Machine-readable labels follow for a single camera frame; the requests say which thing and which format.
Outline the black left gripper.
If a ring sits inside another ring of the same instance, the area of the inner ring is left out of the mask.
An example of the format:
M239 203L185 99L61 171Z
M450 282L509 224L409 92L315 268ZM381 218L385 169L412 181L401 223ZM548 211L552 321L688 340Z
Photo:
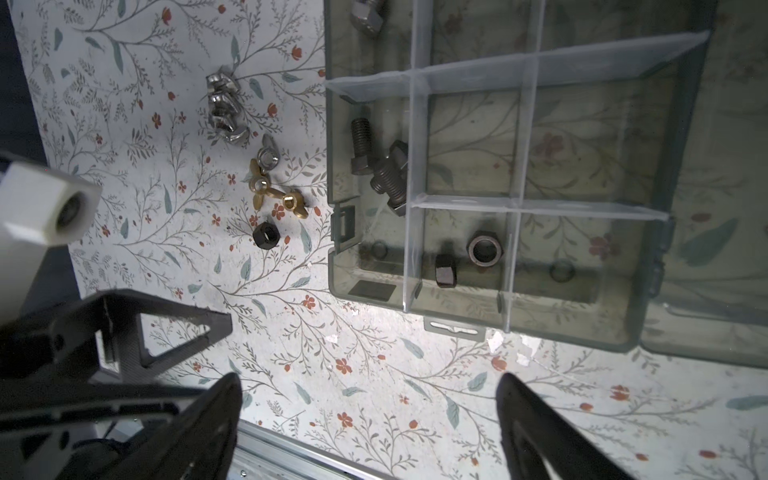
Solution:
M206 326L208 331L152 354L141 317ZM202 352L233 331L229 314L133 290L112 290L38 311L1 328L3 379L88 381L105 357L119 364L121 382L143 383ZM159 384L124 385L3 380L1 477L54 479L78 443L102 439L102 428L123 420L168 422L203 390Z

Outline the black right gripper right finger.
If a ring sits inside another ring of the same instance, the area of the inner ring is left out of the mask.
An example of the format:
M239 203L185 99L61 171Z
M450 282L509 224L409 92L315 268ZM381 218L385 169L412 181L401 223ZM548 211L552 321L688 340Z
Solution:
M515 375L501 377L495 399L512 479L630 477Z

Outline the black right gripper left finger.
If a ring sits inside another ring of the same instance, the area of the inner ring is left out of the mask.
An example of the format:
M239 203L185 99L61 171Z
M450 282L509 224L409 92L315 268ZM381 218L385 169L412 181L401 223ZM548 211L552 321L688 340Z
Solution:
M109 479L224 479L242 406L237 374L221 377L172 421L131 438Z

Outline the small black nut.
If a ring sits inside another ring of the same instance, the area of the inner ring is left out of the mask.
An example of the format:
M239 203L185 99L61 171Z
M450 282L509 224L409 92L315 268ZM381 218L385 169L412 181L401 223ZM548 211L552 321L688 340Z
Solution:
M456 287L457 260L453 254L441 253L435 257L435 281L440 288Z
M265 222L254 228L252 238L259 249L271 250L279 243L281 234L275 224Z
M468 243L467 254L477 267L491 268L502 259L504 250L495 233L479 231Z

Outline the brass wing nut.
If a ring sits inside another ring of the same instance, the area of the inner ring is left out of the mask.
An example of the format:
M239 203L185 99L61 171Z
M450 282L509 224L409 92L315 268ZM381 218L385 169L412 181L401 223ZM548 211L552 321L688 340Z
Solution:
M284 193L281 196L281 202L285 210L292 212L299 219L307 219L309 213L306 208L305 199L298 191Z
M253 193L253 207L256 211L263 206L264 199L270 197L281 200L284 193L272 186L271 180L266 171L262 169L256 158L250 161L251 178L248 180L248 186Z

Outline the silver flange nut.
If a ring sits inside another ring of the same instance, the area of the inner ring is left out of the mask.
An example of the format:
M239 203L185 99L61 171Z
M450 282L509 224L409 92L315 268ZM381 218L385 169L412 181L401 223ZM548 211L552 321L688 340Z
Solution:
M209 122L213 130L230 144L242 144L250 134L247 126L238 126L229 116L211 115Z
M236 96L228 92L215 92L208 95L208 107L212 115L238 118L243 109Z
M238 82L230 72L224 69L206 76L206 88L209 94L221 92L237 94L240 91Z

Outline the silver wing nut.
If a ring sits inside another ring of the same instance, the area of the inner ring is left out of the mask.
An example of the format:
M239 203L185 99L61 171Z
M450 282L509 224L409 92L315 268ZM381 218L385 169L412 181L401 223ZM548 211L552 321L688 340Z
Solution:
M256 160L258 166L265 172L274 170L280 164L280 151L272 135L263 135L262 146L257 152Z

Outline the translucent green organizer box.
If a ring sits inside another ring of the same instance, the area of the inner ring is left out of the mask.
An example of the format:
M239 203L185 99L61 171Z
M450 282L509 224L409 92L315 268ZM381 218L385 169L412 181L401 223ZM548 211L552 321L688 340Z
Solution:
M468 339L766 367L765 2L386 1L376 38L351 6L324 5L336 297ZM408 144L403 217L351 173L360 117L373 160Z

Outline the black hex bolt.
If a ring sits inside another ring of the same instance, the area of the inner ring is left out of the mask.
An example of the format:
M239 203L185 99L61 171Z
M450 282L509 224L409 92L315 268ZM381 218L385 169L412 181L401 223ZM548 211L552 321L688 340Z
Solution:
M387 205L399 217L406 214L407 178L408 178L408 144L395 140L389 155L374 159L371 164L372 189L381 195L387 195Z
M352 120L351 134L353 143L351 173L353 175L370 174L374 155L372 129L369 120L363 117Z

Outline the silver hex bolt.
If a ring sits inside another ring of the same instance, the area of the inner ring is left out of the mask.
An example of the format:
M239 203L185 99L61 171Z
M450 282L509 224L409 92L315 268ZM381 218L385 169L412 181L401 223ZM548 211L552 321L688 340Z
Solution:
M384 24L382 11L385 0L353 0L350 22L360 33L369 38L376 38Z

